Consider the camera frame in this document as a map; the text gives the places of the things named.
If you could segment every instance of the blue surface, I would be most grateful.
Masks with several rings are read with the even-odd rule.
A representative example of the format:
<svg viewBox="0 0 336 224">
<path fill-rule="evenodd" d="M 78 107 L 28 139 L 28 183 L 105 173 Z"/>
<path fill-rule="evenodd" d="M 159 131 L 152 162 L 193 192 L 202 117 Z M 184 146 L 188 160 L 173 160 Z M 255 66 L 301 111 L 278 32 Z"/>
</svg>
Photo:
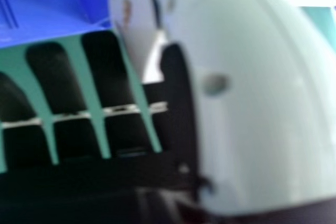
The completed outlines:
<svg viewBox="0 0 336 224">
<path fill-rule="evenodd" d="M 0 0 L 0 48 L 106 29 L 107 0 Z"/>
</svg>

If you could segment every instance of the teal divider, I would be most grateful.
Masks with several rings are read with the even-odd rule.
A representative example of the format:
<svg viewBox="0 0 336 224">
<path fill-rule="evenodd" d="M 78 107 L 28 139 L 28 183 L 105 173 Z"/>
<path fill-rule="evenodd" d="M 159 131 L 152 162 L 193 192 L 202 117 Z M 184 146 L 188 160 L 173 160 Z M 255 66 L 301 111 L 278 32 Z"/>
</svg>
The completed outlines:
<svg viewBox="0 0 336 224">
<path fill-rule="evenodd" d="M 110 158 L 111 153 L 108 146 L 107 136 L 104 128 L 104 117 L 101 109 L 100 101 L 92 74 L 86 60 L 84 50 L 81 46 L 80 35 L 69 36 L 64 38 L 45 40 L 41 42 L 57 42 L 60 43 L 68 53 L 72 67 L 77 75 L 79 85 L 82 89 L 88 111 L 91 114 L 92 124 L 96 131 L 99 147 L 103 158 Z M 48 106 L 47 100 L 40 88 L 39 83 L 35 79 L 33 72 L 28 66 L 25 59 L 25 52 L 31 44 L 25 44 L 15 47 L 4 48 L 0 50 L 0 71 L 11 77 L 17 85 L 26 93 L 30 103 L 34 107 L 37 115 L 43 121 L 43 128 L 47 136 L 48 147 L 52 157 L 52 163 L 58 164 L 56 152 L 56 144 L 53 132 L 53 114 Z M 135 73 L 125 48 L 122 46 L 123 60 L 129 74 L 131 87 L 135 101 L 141 110 L 146 129 L 149 133 L 152 146 L 155 152 L 161 152 L 162 148 L 155 132 L 148 103 L 142 85 Z M 4 149 L 2 134 L 0 134 L 0 173 L 5 172 L 6 164 L 4 159 Z"/>
<path fill-rule="evenodd" d="M 330 7 L 303 7 L 302 9 L 336 51 L 334 9 Z"/>
</svg>

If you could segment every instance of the white machine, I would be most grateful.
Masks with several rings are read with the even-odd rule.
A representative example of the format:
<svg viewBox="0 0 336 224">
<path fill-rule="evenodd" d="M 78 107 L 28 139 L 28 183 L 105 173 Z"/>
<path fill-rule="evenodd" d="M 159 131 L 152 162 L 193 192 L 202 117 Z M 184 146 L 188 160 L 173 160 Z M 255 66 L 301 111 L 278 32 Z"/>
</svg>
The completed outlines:
<svg viewBox="0 0 336 224">
<path fill-rule="evenodd" d="M 204 209 L 253 215 L 336 197 L 336 56 L 300 10 L 283 0 L 110 0 L 110 10 L 142 80 L 162 36 L 184 49 L 198 173 L 215 188 L 199 191 Z"/>
</svg>

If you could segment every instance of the blue plastic bin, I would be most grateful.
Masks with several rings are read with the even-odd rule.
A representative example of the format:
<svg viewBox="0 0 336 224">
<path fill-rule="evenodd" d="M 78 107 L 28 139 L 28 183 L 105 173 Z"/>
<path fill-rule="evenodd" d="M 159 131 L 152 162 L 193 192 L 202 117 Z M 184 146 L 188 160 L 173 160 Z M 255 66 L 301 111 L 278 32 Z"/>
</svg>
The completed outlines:
<svg viewBox="0 0 336 224">
<path fill-rule="evenodd" d="M 0 0 L 0 48 L 110 28 L 107 0 Z"/>
</svg>

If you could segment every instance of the white plastic casing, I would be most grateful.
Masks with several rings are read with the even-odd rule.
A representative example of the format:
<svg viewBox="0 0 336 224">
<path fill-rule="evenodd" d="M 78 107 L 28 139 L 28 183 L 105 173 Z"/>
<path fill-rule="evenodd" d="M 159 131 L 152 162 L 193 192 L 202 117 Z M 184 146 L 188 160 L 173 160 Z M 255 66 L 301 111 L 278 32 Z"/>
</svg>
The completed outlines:
<svg viewBox="0 0 336 224">
<path fill-rule="evenodd" d="M 115 18 L 119 0 L 111 1 Z M 135 31 L 152 28 L 146 2 L 134 10 Z M 283 0 L 159 3 L 168 41 L 185 52 L 200 175 L 214 186 L 202 190 L 201 204 L 244 215 L 336 197 L 335 54 L 304 14 Z M 152 46 L 135 47 L 147 36 L 142 31 L 123 31 L 138 66 L 147 56 L 131 51 Z M 204 83 L 213 76 L 229 86 L 209 95 Z"/>
</svg>

